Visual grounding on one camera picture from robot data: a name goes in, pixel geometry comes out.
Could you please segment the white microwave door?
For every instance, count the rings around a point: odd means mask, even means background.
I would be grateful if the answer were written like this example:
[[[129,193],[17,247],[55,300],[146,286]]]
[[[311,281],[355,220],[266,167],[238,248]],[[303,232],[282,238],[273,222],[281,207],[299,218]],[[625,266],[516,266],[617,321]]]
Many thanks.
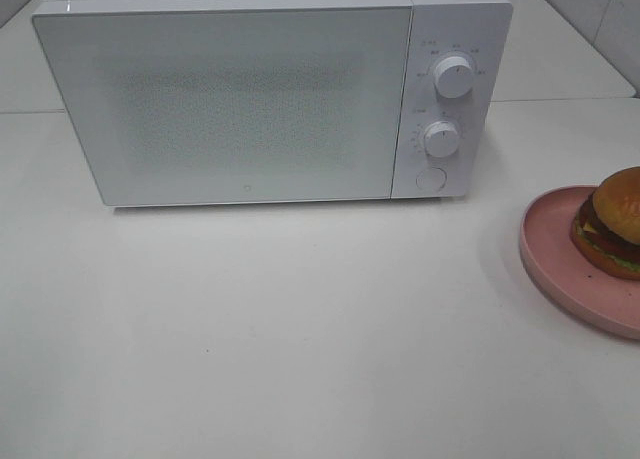
[[[411,12],[37,15],[109,206],[387,198]]]

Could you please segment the white microwave knob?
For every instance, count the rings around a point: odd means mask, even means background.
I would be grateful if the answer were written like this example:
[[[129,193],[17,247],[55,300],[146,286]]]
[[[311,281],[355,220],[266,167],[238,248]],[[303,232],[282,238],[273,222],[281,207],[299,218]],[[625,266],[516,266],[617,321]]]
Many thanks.
[[[461,134],[450,121],[438,121],[424,132],[422,142],[426,153],[436,158],[453,155],[459,148]]]
[[[466,95],[473,87],[474,68],[470,60],[461,54],[453,54],[439,60],[432,72],[437,92],[447,99]]]

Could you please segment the burger with sesame-free bun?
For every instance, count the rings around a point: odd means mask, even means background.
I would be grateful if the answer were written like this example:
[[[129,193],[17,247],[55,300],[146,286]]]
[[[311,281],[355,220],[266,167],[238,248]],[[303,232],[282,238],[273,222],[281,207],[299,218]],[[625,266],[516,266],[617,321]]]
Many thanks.
[[[639,168],[606,178],[574,216],[570,237],[596,268],[626,280],[639,279]]]

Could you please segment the pink speckled plate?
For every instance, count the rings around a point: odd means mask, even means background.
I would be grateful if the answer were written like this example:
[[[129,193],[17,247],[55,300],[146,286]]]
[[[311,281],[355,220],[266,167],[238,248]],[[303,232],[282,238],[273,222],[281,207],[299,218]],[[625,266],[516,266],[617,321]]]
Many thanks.
[[[639,340],[639,283],[610,276],[589,262],[570,238],[573,218],[593,186],[553,189],[526,208],[519,231],[523,267],[551,301],[586,324]]]

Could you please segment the round white door button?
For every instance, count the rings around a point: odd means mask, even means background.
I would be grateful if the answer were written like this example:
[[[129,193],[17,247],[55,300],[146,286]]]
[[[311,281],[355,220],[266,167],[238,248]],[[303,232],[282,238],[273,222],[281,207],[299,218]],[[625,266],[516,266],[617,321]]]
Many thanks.
[[[425,193],[440,191],[447,182],[447,173],[438,167],[427,167],[416,177],[416,186]]]

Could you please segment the white microwave oven body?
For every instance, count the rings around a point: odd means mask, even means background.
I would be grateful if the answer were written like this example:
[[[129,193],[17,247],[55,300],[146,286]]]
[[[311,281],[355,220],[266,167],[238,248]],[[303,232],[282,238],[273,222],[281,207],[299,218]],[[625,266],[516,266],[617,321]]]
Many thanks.
[[[44,0],[37,15],[239,13],[406,7],[411,12],[391,194],[399,200],[466,194],[483,134],[513,8],[509,0]],[[442,58],[461,54],[474,68],[472,89],[457,99],[441,96],[432,75]],[[458,150],[445,158],[426,153],[425,130],[454,123]],[[447,182],[438,192],[416,186],[427,167],[442,168]]]

